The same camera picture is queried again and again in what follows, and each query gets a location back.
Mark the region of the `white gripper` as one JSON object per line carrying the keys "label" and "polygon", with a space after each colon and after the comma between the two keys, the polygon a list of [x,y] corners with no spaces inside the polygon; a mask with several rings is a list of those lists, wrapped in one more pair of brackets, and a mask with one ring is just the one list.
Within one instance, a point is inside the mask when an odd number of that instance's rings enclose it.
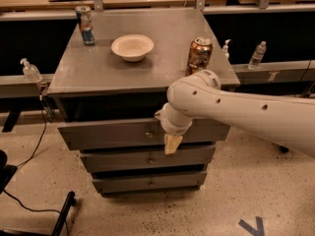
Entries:
{"label": "white gripper", "polygon": [[160,121],[165,130],[164,153],[174,154],[182,142],[183,137],[192,125],[192,119],[179,110],[174,109],[169,103],[155,113],[155,118]]}

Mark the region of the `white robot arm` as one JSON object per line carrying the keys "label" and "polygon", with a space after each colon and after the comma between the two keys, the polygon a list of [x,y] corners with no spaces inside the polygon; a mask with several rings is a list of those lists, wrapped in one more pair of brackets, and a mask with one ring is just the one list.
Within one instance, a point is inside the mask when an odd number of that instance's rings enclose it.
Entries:
{"label": "white robot arm", "polygon": [[176,152],[193,120],[208,118],[315,157],[314,99],[224,91],[209,70],[172,83],[166,96],[156,117],[167,154]]}

